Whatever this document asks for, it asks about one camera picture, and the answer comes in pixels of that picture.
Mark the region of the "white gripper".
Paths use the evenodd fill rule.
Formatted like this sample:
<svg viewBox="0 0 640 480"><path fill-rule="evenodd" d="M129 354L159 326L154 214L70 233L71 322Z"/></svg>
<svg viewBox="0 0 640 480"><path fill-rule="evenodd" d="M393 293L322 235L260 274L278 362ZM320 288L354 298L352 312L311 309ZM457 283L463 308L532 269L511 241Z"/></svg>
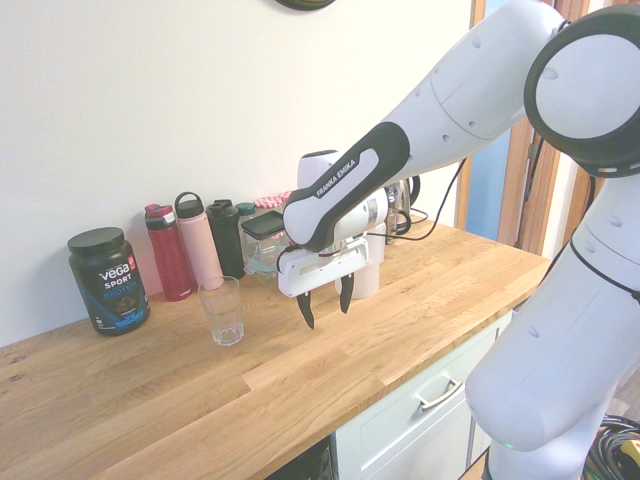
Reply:
<svg viewBox="0 0 640 480"><path fill-rule="evenodd" d="M278 262L278 288L284 295L296 297L307 326L314 329L310 291L342 277L340 309L346 314L353 295L353 273L364 268L368 260L369 248L363 237L348 242L338 253L329 257L304 249L284 252Z"/></svg>

